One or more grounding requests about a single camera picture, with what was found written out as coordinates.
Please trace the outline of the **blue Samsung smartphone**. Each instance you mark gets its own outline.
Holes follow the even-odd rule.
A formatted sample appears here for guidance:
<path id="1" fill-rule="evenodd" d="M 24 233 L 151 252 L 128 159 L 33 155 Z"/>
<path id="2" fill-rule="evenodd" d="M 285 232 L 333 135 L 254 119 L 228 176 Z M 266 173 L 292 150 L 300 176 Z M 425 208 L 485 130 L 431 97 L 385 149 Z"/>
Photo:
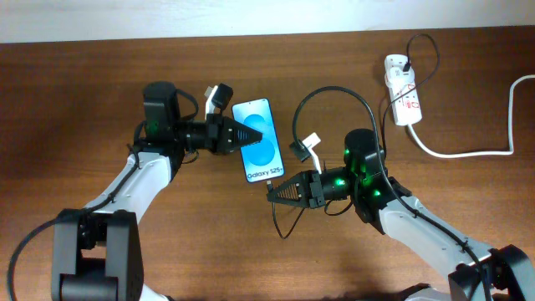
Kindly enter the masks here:
<path id="1" fill-rule="evenodd" d="M 241 148 L 247 182 L 266 181 L 285 173 L 273 113 L 268 99 L 232 106 L 235 121 L 262 133 L 262 139 Z"/>

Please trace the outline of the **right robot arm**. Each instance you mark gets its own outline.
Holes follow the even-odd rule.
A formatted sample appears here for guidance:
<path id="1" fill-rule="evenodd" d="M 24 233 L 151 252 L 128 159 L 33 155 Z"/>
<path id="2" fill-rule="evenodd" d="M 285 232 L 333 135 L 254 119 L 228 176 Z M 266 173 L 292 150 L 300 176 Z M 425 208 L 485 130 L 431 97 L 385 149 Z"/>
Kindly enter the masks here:
<path id="1" fill-rule="evenodd" d="M 384 151 L 369 129 L 344 139 L 344 166 L 298 173 L 267 184 L 267 200 L 302 209 L 349 200 L 360 219 L 406 245 L 449 285 L 446 293 L 419 283 L 401 300 L 532 300 L 534 266 L 514 245 L 496 249 L 468 237 L 432 214 L 411 191 L 387 176 Z"/>

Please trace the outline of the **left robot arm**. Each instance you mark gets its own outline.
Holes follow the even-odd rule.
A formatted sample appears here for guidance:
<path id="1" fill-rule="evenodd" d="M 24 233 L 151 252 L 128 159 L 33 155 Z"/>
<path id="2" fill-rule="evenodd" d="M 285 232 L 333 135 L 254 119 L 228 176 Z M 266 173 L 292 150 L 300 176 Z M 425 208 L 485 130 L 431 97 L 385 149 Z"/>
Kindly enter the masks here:
<path id="1" fill-rule="evenodd" d="M 164 300 L 149 288 L 138 225 L 155 197 L 175 178 L 188 154 L 226 155 L 262 139 L 262 133 L 223 115 L 233 90 L 206 90 L 204 120 L 182 115 L 179 98 L 195 98 L 173 83 L 142 91 L 145 118 L 136 127 L 124 169 L 81 209 L 64 209 L 53 233 L 54 300 Z"/>

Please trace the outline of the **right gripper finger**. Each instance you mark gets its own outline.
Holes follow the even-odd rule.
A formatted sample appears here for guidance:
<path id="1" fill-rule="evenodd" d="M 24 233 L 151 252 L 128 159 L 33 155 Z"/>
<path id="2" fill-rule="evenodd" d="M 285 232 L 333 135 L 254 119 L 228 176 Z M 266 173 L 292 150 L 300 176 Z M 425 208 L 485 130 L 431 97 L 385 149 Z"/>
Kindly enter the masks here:
<path id="1" fill-rule="evenodd" d="M 303 199 L 309 194 L 308 171 L 299 172 L 269 192 L 272 199 Z"/>
<path id="2" fill-rule="evenodd" d="M 303 198 L 284 198 L 279 196 L 268 196 L 267 200 L 272 203 L 277 203 L 281 205 L 291 206 L 291 207 L 301 207 L 309 208 L 309 202 L 307 199 Z"/>

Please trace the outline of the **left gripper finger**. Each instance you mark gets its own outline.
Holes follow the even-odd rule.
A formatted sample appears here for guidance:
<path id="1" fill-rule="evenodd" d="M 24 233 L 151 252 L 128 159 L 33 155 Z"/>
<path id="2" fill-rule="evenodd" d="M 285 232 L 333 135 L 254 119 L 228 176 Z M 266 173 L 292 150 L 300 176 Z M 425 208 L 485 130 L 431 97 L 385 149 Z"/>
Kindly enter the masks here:
<path id="1" fill-rule="evenodd" d="M 227 121 L 227 139 L 230 142 L 259 142 L 262 140 L 262 132 L 229 118 Z"/>
<path id="2" fill-rule="evenodd" d="M 247 145 L 234 145 L 228 152 L 227 154 L 230 155 L 230 154 L 234 154 L 234 153 L 238 153 L 241 151 L 241 149 L 243 147 L 247 147 L 247 146 L 250 146 L 250 145 L 255 145 L 255 142 L 251 143 L 251 144 L 247 144 Z"/>

